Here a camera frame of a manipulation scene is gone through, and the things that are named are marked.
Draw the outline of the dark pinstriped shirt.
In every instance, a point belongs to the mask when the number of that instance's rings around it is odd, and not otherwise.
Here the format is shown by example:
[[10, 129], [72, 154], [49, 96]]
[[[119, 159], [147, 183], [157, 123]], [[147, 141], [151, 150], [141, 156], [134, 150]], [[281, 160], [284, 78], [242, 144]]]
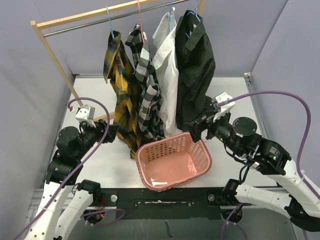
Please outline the dark pinstriped shirt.
[[216, 62], [203, 18], [201, 22], [190, 14], [179, 18], [175, 33], [175, 53], [178, 75], [176, 124], [183, 125], [200, 117], [207, 102], [206, 92], [211, 84]]

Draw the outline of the light blue wire hanger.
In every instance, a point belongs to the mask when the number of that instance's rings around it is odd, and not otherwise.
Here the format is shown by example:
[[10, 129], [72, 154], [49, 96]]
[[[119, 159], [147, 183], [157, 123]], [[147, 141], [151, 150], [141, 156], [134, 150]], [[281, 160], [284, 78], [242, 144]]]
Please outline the light blue wire hanger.
[[[198, 5], [199, 5], [199, 0], [196, 1], [196, 7], [195, 7], [194, 11], [189, 10], [187, 12], [187, 15], [194, 15], [196, 17], [196, 19], [199, 22], [201, 22], [201, 19], [200, 19], [199, 15], [198, 15], [198, 8], [199, 8]], [[190, 38], [191, 33], [192, 33], [191, 31], [190, 32], [187, 31], [185, 33], [185, 35], [187, 36], [188, 39]]]

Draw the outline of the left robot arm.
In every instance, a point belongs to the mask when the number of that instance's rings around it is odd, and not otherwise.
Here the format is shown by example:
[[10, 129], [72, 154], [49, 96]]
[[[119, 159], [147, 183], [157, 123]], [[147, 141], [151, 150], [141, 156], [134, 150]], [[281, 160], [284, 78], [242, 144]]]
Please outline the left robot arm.
[[48, 166], [43, 193], [35, 217], [22, 230], [27, 240], [66, 240], [77, 220], [90, 205], [102, 202], [101, 185], [83, 180], [71, 203], [63, 210], [67, 197], [87, 159], [104, 143], [112, 143], [119, 127], [105, 120], [89, 125], [82, 121], [79, 128], [63, 128], [56, 142], [52, 161]]

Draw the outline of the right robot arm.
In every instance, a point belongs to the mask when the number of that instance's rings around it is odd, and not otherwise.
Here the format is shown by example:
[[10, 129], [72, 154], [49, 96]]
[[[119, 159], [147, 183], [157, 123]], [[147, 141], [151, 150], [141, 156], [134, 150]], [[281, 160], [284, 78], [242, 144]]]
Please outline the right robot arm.
[[[308, 189], [305, 176], [299, 176], [296, 161], [277, 142], [258, 134], [256, 122], [248, 117], [238, 117], [230, 123], [230, 113], [213, 120], [204, 115], [183, 126], [193, 142], [217, 138], [226, 153], [236, 162], [243, 164], [238, 179], [229, 179], [222, 197], [230, 205], [236, 202], [256, 205], [273, 210], [297, 227], [308, 232], [320, 230], [320, 201]], [[273, 192], [245, 184], [249, 170], [256, 170], [276, 181], [286, 193]]]

